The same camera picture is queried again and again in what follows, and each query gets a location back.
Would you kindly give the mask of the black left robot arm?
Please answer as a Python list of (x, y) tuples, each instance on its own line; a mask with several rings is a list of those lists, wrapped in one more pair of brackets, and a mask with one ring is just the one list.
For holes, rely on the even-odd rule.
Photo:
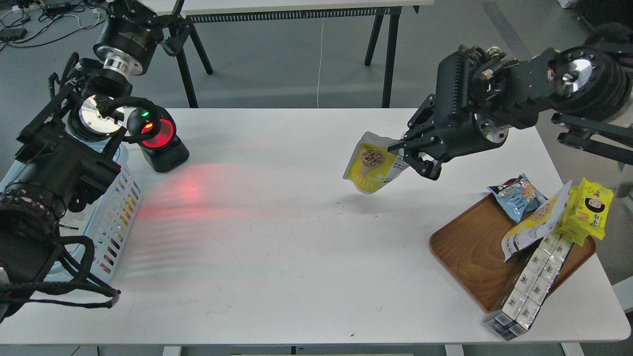
[(192, 31), (181, 15), (157, 14), (137, 0), (96, 0), (106, 11), (93, 46), (96, 59), (73, 53), (61, 77), (49, 78), (50, 102), (19, 133), (15, 158), (24, 165), (1, 191), (1, 317), (14, 315), (36, 292), (76, 289), (108, 297), (83, 303), (111, 308), (118, 289), (90, 271), (94, 246), (87, 236), (61, 236), (66, 212), (80, 212), (106, 194), (122, 167), (122, 142), (136, 143), (156, 172), (187, 161), (189, 151), (165, 108), (131, 94), (132, 75), (147, 72), (157, 46), (180, 56)]

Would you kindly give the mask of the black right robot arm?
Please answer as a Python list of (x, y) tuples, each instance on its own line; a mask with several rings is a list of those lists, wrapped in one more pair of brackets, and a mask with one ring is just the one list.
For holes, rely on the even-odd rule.
[(461, 46), (439, 63), (436, 92), (387, 150), (437, 180), (442, 164), (500, 148), (510, 128), (532, 128), (554, 110), (552, 122), (567, 128), (559, 142), (631, 165), (632, 130), (613, 124), (631, 108), (632, 32), (619, 23), (597, 27), (581, 46), (525, 61)]

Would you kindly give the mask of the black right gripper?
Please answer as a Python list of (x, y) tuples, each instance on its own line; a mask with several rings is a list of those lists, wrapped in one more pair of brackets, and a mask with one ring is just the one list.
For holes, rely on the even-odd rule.
[[(457, 156), (472, 155), (501, 147), (508, 138), (508, 127), (496, 124), (480, 111), (484, 100), (473, 98), (476, 74), (503, 68), (506, 54), (499, 48), (460, 47), (437, 67), (436, 88), (427, 107), (421, 107), (409, 122), (406, 139), (387, 148), (402, 150), (407, 164), (423, 178), (438, 180), (442, 162)], [(430, 156), (433, 160), (421, 158)]]

